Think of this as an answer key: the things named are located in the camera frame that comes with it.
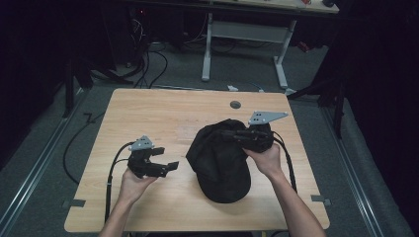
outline gray floor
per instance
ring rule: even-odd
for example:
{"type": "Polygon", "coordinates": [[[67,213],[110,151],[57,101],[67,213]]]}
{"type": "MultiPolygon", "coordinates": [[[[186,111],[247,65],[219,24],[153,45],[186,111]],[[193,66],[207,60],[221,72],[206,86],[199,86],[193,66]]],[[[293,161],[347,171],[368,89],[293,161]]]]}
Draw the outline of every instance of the gray floor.
{"type": "MultiPolygon", "coordinates": [[[[227,90],[232,85],[239,91],[258,91],[262,87],[266,92],[284,93],[279,87],[272,58],[277,45],[267,45],[256,49],[238,46],[229,53],[212,55],[211,79],[201,81],[204,52],[201,48],[184,48],[182,51],[167,46],[161,51],[168,59],[166,72],[155,83],[161,85],[201,88],[209,90],[227,90]]],[[[284,68],[289,86],[294,90],[302,89],[311,83],[319,63],[327,48],[314,49],[304,53],[291,47],[284,61],[284,68]]],[[[164,68],[164,60],[156,53],[150,53],[150,70],[146,79],[151,80],[164,68]]],[[[23,209],[12,219],[4,236],[96,236],[96,234],[67,233],[63,229],[68,209],[63,207],[66,200],[73,198],[77,189],[65,175],[62,168],[62,156],[71,137],[86,124],[84,113],[98,115],[106,109],[112,92],[122,87],[107,81],[95,81],[89,92],[81,93],[84,99],[75,111],[72,120],[55,149],[47,159],[47,166],[42,177],[36,183],[33,192],[23,209]]],[[[330,132],[324,112],[315,102],[315,96],[305,96],[290,101],[293,114],[312,166],[318,187],[323,196],[330,199],[326,205],[331,225],[326,230],[329,236],[370,236],[368,225],[354,198],[350,182],[343,168],[340,151],[333,134],[330,132]]],[[[48,108],[32,125],[32,131],[15,153],[9,164],[1,171],[0,213],[5,213],[14,196],[36,165],[43,149],[58,125],[64,112],[64,93],[59,91],[54,104],[48,108]]],[[[80,179],[90,149],[99,130],[101,120],[92,123],[73,141],[68,154],[67,164],[70,173],[80,179]]],[[[382,236],[413,236],[397,206],[391,198],[377,167],[366,147],[365,141],[352,116],[350,105],[345,104],[342,124],[345,150],[363,185],[382,236]]]]}

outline human arm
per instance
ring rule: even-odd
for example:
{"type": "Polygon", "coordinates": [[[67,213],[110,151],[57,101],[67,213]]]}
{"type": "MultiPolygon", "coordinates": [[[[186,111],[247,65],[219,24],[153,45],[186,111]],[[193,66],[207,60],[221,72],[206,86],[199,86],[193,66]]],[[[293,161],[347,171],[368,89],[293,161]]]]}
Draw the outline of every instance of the human arm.
{"type": "Polygon", "coordinates": [[[281,168],[281,152],[278,144],[263,153],[244,149],[253,158],[259,171],[272,183],[283,209],[287,226],[293,237],[326,236],[317,218],[293,190],[281,168]]]}
{"type": "Polygon", "coordinates": [[[132,205],[141,198],[147,187],[156,180],[155,177],[140,179],[130,169],[126,169],[123,174],[118,200],[99,236],[122,236],[132,205]]]}

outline table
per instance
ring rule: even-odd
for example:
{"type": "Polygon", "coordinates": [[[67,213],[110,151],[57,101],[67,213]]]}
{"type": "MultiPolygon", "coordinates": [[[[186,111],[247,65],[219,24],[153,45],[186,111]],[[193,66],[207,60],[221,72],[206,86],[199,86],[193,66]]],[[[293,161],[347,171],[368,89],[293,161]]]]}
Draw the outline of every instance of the table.
{"type": "MultiPolygon", "coordinates": [[[[310,0],[310,4],[304,4],[301,0],[210,0],[210,4],[224,3],[237,4],[253,7],[289,9],[294,11],[307,11],[317,13],[332,13],[337,14],[339,9],[334,5],[333,7],[324,6],[320,0],[310,0]]],[[[283,89],[288,88],[287,78],[284,73],[283,60],[293,36],[296,20],[291,20],[287,27],[271,27],[252,24],[241,24],[224,21],[214,21],[212,13],[208,16],[207,26],[207,47],[204,56],[203,65],[203,81],[210,79],[210,60],[211,60],[211,39],[213,37],[230,38],[238,40],[257,40],[266,42],[281,43],[282,46],[278,51],[278,55],[274,56],[274,65],[277,71],[280,86],[283,89]]]]}
{"type": "MultiPolygon", "coordinates": [[[[287,229],[281,207],[268,179],[251,158],[247,163],[252,187],[243,199],[229,204],[207,199],[185,155],[198,130],[224,119],[245,124],[254,111],[288,112],[271,122],[284,139],[293,159],[298,194],[323,228],[329,219],[319,196],[287,97],[277,93],[117,89],[109,103],[74,199],[83,207],[70,207],[65,221],[69,232],[99,232],[104,224],[106,182],[112,161],[127,142],[146,134],[163,155],[154,163],[179,161],[179,168],[152,184],[130,212],[126,231],[237,231],[287,229]],[[230,102],[237,101],[240,109],[230,102]]],[[[125,150],[120,159],[127,158],[125,150]]],[[[283,166],[287,167],[285,155],[283,166]]],[[[112,206],[117,199],[126,163],[114,170],[112,206]]]]}

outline black hat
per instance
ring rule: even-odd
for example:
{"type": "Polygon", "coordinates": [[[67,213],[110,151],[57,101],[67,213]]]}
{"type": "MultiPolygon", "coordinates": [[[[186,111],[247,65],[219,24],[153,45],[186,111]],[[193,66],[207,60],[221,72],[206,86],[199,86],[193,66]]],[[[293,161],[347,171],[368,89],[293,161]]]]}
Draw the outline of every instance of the black hat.
{"type": "Polygon", "coordinates": [[[243,122],[227,119],[202,128],[186,154],[207,198],[232,203],[244,198],[250,190],[250,172],[240,145],[223,139],[224,130],[243,130],[243,122]]]}

